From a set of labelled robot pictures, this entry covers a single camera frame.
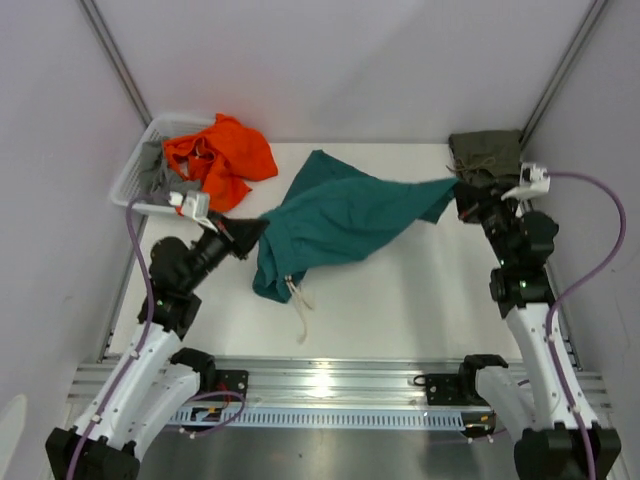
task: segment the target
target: cable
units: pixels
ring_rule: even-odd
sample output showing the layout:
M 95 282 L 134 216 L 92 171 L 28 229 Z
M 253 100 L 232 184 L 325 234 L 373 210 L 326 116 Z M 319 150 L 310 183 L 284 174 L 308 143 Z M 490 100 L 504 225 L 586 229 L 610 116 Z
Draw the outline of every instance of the cable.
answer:
M 200 395 L 196 395 L 195 397 L 191 397 L 188 401 L 189 402 L 197 402 L 197 401 L 200 401 L 200 400 L 210 399 L 211 397 L 234 397 L 234 398 L 237 398 L 241 402 L 240 409 L 236 413 L 231 415 L 228 419 L 226 419 L 224 422 L 220 422 L 219 424 L 217 424 L 217 425 L 215 425 L 215 426 L 213 426 L 211 428 L 208 428 L 206 430 L 203 430 L 201 432 L 189 431 L 189 430 L 186 430 L 184 427 L 169 427 L 169 428 L 166 429 L 166 431 L 187 433 L 187 434 L 189 434 L 189 437 L 191 439 L 206 437 L 207 435 L 211 435 L 212 433 L 217 432 L 218 430 L 226 427 L 230 423 L 232 423 L 235 420 L 237 420 L 238 417 L 240 417 L 240 415 L 242 415 L 242 413 L 244 412 L 245 407 L 247 406 L 247 400 L 242 395 L 240 395 L 239 393 L 232 392 L 231 390 L 221 390 L 221 391 L 217 391 L 217 392 L 201 393 Z
M 555 346 L 555 340 L 554 340 L 553 331 L 552 331 L 553 317 L 555 313 L 558 311 L 558 309 L 560 308 L 560 305 L 562 305 L 562 303 L 567 299 L 569 295 L 574 293 L 578 288 L 580 288 L 582 285 L 584 285 L 586 282 L 588 282 L 593 277 L 595 277 L 598 273 L 600 273 L 604 269 L 604 267 L 606 267 L 611 262 L 611 260 L 613 260 L 613 257 L 616 256 L 618 251 L 620 251 L 620 248 L 622 247 L 622 242 L 624 241 L 624 237 L 627 233 L 627 217 L 624 211 L 624 206 L 622 205 L 622 201 L 620 200 L 620 197 L 613 190 L 611 190 L 607 185 L 602 183 L 597 178 L 594 178 L 590 175 L 585 175 L 582 173 L 573 173 L 573 172 L 548 172 L 548 173 L 552 178 L 553 177 L 572 178 L 576 180 L 582 180 L 583 182 L 587 182 L 592 185 L 595 185 L 600 190 L 603 190 L 607 195 L 609 195 L 609 197 L 611 197 L 611 199 L 616 205 L 616 208 L 618 209 L 618 215 L 620 216 L 620 230 L 618 232 L 618 239 L 616 240 L 616 243 L 611 249 L 611 251 L 609 252 L 609 254 L 593 270 L 591 270 L 589 273 L 587 273 L 585 276 L 583 276 L 577 282 L 575 282 L 573 285 L 567 288 L 567 290 L 565 290 L 565 292 L 558 297 L 558 299 L 549 309 L 549 312 L 547 313 L 546 322 L 545 322 L 546 336 L 548 339 L 547 343 L 549 345 L 551 358 L 553 360 L 554 367 L 558 374 L 558 378 L 560 379 L 560 385 L 562 386 L 562 390 L 564 391 L 564 394 L 567 397 L 567 400 L 569 401 L 569 404 L 570 404 L 569 406 L 573 411 L 573 416 L 575 417 L 576 423 L 578 424 L 578 428 L 580 429 L 582 442 L 584 443 L 586 456 L 587 456 L 589 480 L 597 480 L 595 458 L 593 453 L 593 446 L 591 445 L 591 440 L 589 439 L 589 432 L 587 431 L 587 427 L 584 423 L 582 415 L 580 415 L 580 412 L 577 408 L 576 400 L 573 396 L 573 393 L 571 392 L 571 387 L 569 386 L 569 382 L 564 373 L 564 370 L 562 369 L 562 364 L 560 363 L 558 350 Z
M 129 238 L 131 239 L 131 244 L 133 245 L 133 252 L 135 253 L 136 258 L 138 259 L 138 264 L 140 265 L 140 269 L 142 270 L 142 278 L 144 279 L 144 284 L 147 289 L 147 318 L 145 319 L 144 329 L 142 330 L 142 335 L 140 336 L 140 340 L 138 341 L 138 344 L 135 347 L 135 351 L 138 354 L 140 353 L 140 350 L 144 346 L 144 342 L 147 340 L 147 337 L 149 336 L 149 329 L 151 328 L 151 321 L 153 319 L 153 314 L 155 310 L 155 301 L 153 299 L 151 278 L 149 277 L 149 272 L 147 271 L 147 267 L 144 261 L 144 255 L 142 254 L 142 250 L 140 249 L 140 244 L 138 243 L 136 230 L 133 227 L 133 218 L 132 218 L 133 206 L 140 201 L 148 201 L 149 203 L 151 203 L 157 200 L 167 200 L 168 198 L 169 198 L 168 195 L 162 195 L 162 194 L 139 195 L 134 199 L 132 199 L 131 201 L 129 201 L 129 204 L 127 205 L 127 209 L 125 213 L 125 217 L 127 221 L 127 231 L 129 232 Z M 122 381 L 122 378 L 129 370 L 129 367 L 131 366 L 133 361 L 134 361 L 134 357 L 129 356 L 129 358 L 127 358 L 127 361 L 124 363 L 120 371 L 116 374 L 116 377 L 111 382 L 111 385 L 107 390 L 107 393 L 105 393 L 104 397 L 102 398 L 102 401 L 100 402 L 100 404 L 98 405 L 98 408 L 96 409 L 96 413 L 95 413 L 96 416 L 101 416 L 104 413 L 104 410 L 107 404 L 109 403 L 109 400 L 111 400 L 111 397 L 113 397 L 113 394 L 115 393 L 116 389 L 118 388 L 118 385 Z M 85 429 L 84 433 L 80 437 L 80 440 L 78 441 L 78 444 L 76 445 L 76 448 L 73 451 L 73 455 L 71 455 L 71 461 L 69 462 L 69 469 L 67 470 L 66 480 L 74 480 L 73 477 L 75 475 L 76 468 L 78 467 L 80 454 L 82 453 L 82 450 L 84 449 L 84 446 L 87 443 L 87 439 L 89 438 L 89 435 L 91 435 L 91 432 L 93 431 L 95 426 L 96 426 L 96 422 L 91 420 L 87 425 L 87 428 Z

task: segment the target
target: metal pole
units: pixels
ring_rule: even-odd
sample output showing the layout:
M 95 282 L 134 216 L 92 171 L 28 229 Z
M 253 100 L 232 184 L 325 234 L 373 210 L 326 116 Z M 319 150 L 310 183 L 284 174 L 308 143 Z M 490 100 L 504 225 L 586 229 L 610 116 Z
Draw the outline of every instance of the metal pole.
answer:
M 109 63 L 118 76 L 122 88 L 133 104 L 133 107 L 136 109 L 140 120 L 142 120 L 142 123 L 144 123 L 145 126 L 148 126 L 152 120 L 151 113 L 149 112 L 149 109 L 136 86 L 136 82 L 131 76 L 131 72 L 125 63 L 124 58 L 122 58 L 122 54 L 120 53 L 120 50 L 113 39 L 113 35 L 111 35 L 98 6 L 94 0 L 77 0 L 77 2 L 85 14 L 93 33 L 96 35 L 98 43 L 100 43 L 100 46 L 106 54 Z
M 578 31 L 571 40 L 571 43 L 569 43 L 567 51 L 562 56 L 558 67 L 556 68 L 551 79 L 547 83 L 547 86 L 542 92 L 540 100 L 538 100 L 538 103 L 533 109 L 533 112 L 527 120 L 526 125 L 522 129 L 522 138 L 520 139 L 522 149 L 524 149 L 529 143 L 529 140 L 531 140 L 533 132 L 536 130 L 538 124 L 540 123 L 540 120 L 549 109 L 549 105 L 551 104 L 553 99 L 561 90 L 565 80 L 569 76 L 569 73 L 573 70 L 573 67 L 576 64 L 576 60 L 584 51 L 587 42 L 591 38 L 593 32 L 595 31 L 597 25 L 603 17 L 606 7 L 610 3 L 610 0 L 594 0 L 591 3 L 589 11 L 585 15 L 582 23 L 580 24 L 580 27 L 578 28 Z

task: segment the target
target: white table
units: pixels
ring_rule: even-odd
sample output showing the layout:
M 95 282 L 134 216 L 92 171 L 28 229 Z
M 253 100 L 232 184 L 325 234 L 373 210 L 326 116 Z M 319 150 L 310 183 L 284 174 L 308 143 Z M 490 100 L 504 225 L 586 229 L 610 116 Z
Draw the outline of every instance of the white table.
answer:
M 280 174 L 255 185 L 229 215 L 253 217 L 280 204 L 309 153 L 330 155 L 379 178 L 397 181 L 450 175 L 446 145 L 273 144 Z M 141 238 L 147 258 L 165 236 L 188 242 L 202 230 L 170 216 L 148 219 Z M 521 358 L 489 294 L 497 261 L 479 226 L 457 220 L 452 204 L 438 225 L 415 222 L 367 260 L 310 270 L 303 281 L 315 297 L 309 335 L 293 305 L 257 296 L 251 289 L 257 248 L 247 261 L 229 257 L 196 290 L 202 306 L 185 338 L 187 346 L 214 355 L 344 359 L 459 359 L 469 353 Z M 133 268 L 110 352 L 129 343 L 145 298 Z

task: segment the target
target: olive green cloth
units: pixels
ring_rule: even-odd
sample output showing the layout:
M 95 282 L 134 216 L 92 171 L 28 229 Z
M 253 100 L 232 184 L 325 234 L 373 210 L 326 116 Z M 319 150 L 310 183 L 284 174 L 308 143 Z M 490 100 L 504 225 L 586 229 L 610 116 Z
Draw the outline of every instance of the olive green cloth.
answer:
M 520 136 L 519 130 L 452 134 L 449 136 L 454 158 L 452 171 L 475 187 L 517 185 L 520 178 Z

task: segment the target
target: gray cloth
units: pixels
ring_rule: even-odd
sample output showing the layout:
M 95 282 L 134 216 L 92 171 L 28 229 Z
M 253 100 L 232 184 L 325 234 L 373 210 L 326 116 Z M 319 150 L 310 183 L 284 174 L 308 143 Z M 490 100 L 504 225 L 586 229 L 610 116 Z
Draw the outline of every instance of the gray cloth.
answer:
M 186 194 L 189 190 L 200 190 L 200 180 L 183 180 L 177 172 L 169 168 L 162 152 L 162 141 L 145 142 L 140 152 L 140 188 L 145 193 L 179 192 Z
M 451 169 L 458 178 L 476 187 L 518 184 L 520 178 L 519 130 L 487 130 L 454 133 L 449 147 Z

